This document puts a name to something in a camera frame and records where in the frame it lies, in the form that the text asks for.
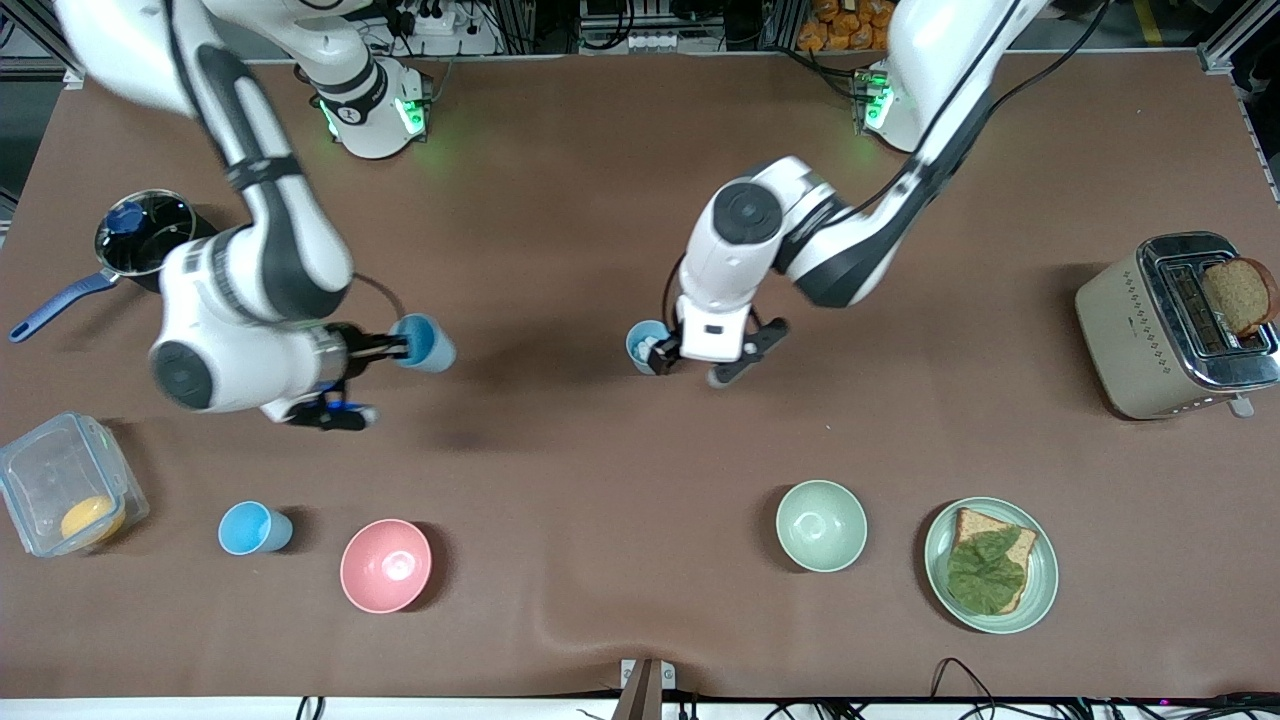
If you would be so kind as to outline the blue cup holding paper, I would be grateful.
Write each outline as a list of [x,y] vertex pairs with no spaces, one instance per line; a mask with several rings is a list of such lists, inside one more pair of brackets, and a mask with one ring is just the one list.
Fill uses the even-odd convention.
[[680,333],[659,320],[649,319],[632,325],[625,346],[636,369],[645,375],[668,375],[681,359]]

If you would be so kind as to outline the blue plastic cup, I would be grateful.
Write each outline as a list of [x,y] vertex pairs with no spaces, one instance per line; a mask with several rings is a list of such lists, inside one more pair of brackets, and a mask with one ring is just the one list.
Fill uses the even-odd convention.
[[404,315],[390,328],[390,334],[404,341],[404,354],[396,359],[401,368],[438,374],[448,370],[456,360],[452,338],[429,315]]
[[233,556],[280,551],[292,536],[293,524],[287,515],[256,501],[232,506],[218,525],[218,542]]

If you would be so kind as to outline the pink bowl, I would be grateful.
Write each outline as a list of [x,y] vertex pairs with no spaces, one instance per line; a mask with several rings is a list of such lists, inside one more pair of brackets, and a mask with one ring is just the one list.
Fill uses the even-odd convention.
[[433,574],[433,548],[411,521],[383,519],[348,542],[339,568],[346,598],[370,614],[399,612],[424,592]]

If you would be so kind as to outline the pale green bowl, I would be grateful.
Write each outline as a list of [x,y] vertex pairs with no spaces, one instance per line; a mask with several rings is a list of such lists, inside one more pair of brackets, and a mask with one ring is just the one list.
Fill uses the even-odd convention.
[[805,480],[787,489],[774,515],[774,529],[790,560],[814,573],[842,571],[855,564],[869,536],[861,501],[827,479]]

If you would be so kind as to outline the glass lid blue knob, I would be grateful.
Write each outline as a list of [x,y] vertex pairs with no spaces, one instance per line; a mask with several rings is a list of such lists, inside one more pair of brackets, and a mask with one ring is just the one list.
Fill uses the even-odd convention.
[[166,190],[132,193],[110,206],[95,236],[105,268],[131,277],[160,269],[165,256],[193,238],[197,215],[182,196]]

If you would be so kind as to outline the orange round food piece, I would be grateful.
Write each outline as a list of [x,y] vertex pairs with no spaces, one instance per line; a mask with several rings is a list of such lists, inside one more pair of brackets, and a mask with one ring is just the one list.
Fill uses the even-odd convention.
[[119,532],[125,520],[124,503],[109,495],[96,495],[69,509],[60,524],[61,538],[95,544]]

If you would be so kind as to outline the clear plastic container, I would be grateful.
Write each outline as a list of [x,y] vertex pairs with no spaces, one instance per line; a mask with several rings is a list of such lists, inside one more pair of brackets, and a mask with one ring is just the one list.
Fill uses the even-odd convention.
[[120,530],[150,512],[148,501],[116,437],[78,413],[61,413],[0,447],[0,496],[27,553],[52,559],[101,544],[64,541],[64,514],[79,501],[109,495],[125,506]]

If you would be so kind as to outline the white power strip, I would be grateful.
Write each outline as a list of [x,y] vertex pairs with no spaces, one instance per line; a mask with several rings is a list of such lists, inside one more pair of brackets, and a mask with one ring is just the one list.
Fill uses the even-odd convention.
[[390,0],[389,4],[388,24],[401,38],[452,36],[461,22],[454,0]]

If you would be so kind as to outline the bag of bread rolls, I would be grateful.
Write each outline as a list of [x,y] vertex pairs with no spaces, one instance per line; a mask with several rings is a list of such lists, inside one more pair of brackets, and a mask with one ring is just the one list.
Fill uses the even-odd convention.
[[797,31],[796,50],[886,50],[896,6],[896,0],[809,0],[808,17]]

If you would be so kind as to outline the green lettuce leaf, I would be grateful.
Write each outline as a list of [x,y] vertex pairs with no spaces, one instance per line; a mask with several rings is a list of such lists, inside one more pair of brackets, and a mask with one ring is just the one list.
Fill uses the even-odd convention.
[[984,530],[956,543],[947,560],[947,589],[966,611],[1006,614],[1027,583],[1027,570],[1009,557],[1021,537],[1019,527]]

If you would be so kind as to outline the brown bread slice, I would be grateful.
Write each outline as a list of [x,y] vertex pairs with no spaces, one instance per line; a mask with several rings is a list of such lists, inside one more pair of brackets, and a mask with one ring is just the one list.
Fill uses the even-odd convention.
[[[956,543],[965,541],[979,532],[998,530],[1009,527],[1019,527],[1019,525],[1012,524],[1010,521],[998,520],[996,518],[992,518],[983,512],[978,512],[972,509],[959,509],[955,524],[955,537],[952,548]],[[1000,615],[1011,614],[1018,607],[1018,605],[1021,601],[1021,596],[1029,584],[1030,553],[1032,550],[1036,547],[1038,534],[1034,530],[1028,529],[1025,527],[1019,527],[1019,528],[1021,529],[1021,537],[1015,543],[1015,546],[1007,552],[1007,556],[1027,570],[1027,583],[1024,588],[1018,592],[1018,596],[1014,598],[1014,601],[1005,609],[1006,614],[1000,614]]]

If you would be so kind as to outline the pale green plate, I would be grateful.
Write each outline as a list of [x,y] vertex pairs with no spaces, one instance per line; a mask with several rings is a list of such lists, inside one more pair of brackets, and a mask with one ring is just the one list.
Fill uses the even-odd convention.
[[[1027,584],[1010,612],[982,615],[964,609],[947,588],[947,557],[960,539],[960,515],[978,512],[1020,527],[1036,536],[1024,553]],[[1039,623],[1052,609],[1059,592],[1059,560],[1044,528],[1027,511],[1002,498],[970,497],[951,502],[927,523],[922,561],[932,594],[951,619],[975,632],[1011,635]]]

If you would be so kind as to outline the beige chrome toaster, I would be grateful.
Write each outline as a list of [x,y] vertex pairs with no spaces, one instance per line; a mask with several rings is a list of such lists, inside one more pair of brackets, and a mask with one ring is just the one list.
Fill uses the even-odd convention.
[[1215,313],[1203,270],[1244,258],[1208,231],[1140,243],[1076,292],[1075,307],[1108,401],[1135,420],[1226,406],[1254,410],[1251,395],[1280,387],[1280,316],[1239,340]]

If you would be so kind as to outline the toasted bread slice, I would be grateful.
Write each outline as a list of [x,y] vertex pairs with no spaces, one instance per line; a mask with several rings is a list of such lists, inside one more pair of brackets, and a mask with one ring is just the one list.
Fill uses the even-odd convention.
[[1225,328],[1243,340],[1258,334],[1280,316],[1280,284],[1271,270],[1253,258],[1234,258],[1207,266],[1202,284]]

